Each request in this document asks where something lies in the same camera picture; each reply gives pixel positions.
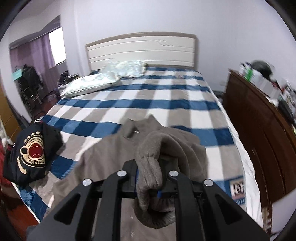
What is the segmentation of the black baseball emblem jacket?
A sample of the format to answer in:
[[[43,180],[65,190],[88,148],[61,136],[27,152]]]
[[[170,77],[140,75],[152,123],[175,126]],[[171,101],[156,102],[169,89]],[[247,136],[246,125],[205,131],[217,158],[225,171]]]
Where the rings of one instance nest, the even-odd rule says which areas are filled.
[[[3,177],[22,187],[44,178],[62,146],[62,135],[57,128],[41,120],[34,122],[8,146]]]

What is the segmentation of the pale green rear pillow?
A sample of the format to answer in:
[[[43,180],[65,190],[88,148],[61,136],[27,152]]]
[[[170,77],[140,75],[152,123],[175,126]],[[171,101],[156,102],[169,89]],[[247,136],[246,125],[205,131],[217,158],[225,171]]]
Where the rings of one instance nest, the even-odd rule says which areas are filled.
[[[147,63],[144,61],[114,61],[107,63],[100,73],[113,73],[117,78],[138,78],[144,75],[146,69]]]

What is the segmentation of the purple curtain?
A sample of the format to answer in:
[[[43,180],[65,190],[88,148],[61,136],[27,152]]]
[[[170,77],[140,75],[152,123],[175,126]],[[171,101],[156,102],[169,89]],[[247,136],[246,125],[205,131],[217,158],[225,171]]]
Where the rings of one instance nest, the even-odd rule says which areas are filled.
[[[33,66],[46,81],[56,84],[60,77],[54,62],[48,34],[10,49],[10,60],[13,72],[26,64]]]

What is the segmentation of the pale green pillow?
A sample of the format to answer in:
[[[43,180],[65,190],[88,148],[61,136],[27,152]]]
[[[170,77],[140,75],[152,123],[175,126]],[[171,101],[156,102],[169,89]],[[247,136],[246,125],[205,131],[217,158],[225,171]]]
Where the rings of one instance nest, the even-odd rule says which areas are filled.
[[[146,69],[147,63],[144,61],[114,61],[107,63],[100,73],[113,73],[117,78],[138,78],[144,75]]]
[[[62,97],[75,97],[109,88],[118,82],[119,77],[112,72],[98,73],[77,78],[62,91]]]

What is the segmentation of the blue white plaid blanket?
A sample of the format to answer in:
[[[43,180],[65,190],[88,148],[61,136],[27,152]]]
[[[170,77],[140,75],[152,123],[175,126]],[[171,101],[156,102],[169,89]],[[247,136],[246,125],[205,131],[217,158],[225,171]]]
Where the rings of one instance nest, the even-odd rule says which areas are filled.
[[[113,87],[64,97],[43,117],[58,128],[66,145],[51,171],[16,192],[37,221],[54,200],[53,184],[65,178],[81,155],[127,120],[154,116],[163,126],[195,134],[206,148],[208,176],[259,224],[263,224],[255,170],[237,130],[203,76],[196,71],[148,67],[139,78]]]

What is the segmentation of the grey-brown fleece sweatpants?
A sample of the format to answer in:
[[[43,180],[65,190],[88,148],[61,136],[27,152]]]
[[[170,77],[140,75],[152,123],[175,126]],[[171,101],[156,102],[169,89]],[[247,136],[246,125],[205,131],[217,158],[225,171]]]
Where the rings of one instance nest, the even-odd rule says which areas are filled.
[[[194,181],[207,176],[206,148],[192,133],[162,126],[153,116],[127,120],[117,133],[87,149],[70,174],[53,186],[53,206],[84,179],[99,181],[135,160],[139,169],[136,199],[122,201],[122,240],[175,240],[175,207],[156,193],[164,179],[159,160]]]

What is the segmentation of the black helmet on dresser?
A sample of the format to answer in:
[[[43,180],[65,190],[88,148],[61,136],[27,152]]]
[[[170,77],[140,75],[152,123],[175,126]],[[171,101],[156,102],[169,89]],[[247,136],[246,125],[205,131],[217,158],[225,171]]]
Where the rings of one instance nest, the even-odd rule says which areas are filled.
[[[270,80],[271,75],[273,75],[271,67],[263,60],[254,60],[251,62],[251,66],[254,70],[260,72],[267,80]]]

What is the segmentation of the brown wooden dresser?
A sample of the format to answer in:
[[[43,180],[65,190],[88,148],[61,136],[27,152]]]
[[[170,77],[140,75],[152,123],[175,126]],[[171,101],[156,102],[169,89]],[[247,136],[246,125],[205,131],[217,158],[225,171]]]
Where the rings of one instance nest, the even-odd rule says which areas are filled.
[[[270,206],[295,189],[292,126],[235,70],[229,70],[223,107],[253,163],[261,205]]]

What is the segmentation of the white wooden headboard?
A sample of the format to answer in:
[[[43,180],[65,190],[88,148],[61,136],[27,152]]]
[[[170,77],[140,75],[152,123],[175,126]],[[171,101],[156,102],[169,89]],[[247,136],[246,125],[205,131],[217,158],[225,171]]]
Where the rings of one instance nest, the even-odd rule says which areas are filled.
[[[149,66],[198,69],[198,38],[175,32],[118,35],[86,45],[90,70],[110,62],[143,61]]]

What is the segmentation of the pale green front pillow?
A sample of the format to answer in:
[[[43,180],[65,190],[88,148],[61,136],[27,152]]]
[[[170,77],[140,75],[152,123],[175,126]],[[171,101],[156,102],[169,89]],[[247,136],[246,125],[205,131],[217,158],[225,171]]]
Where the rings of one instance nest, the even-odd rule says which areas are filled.
[[[98,73],[77,78],[62,91],[62,97],[75,97],[109,88],[118,82],[119,77],[112,72]]]

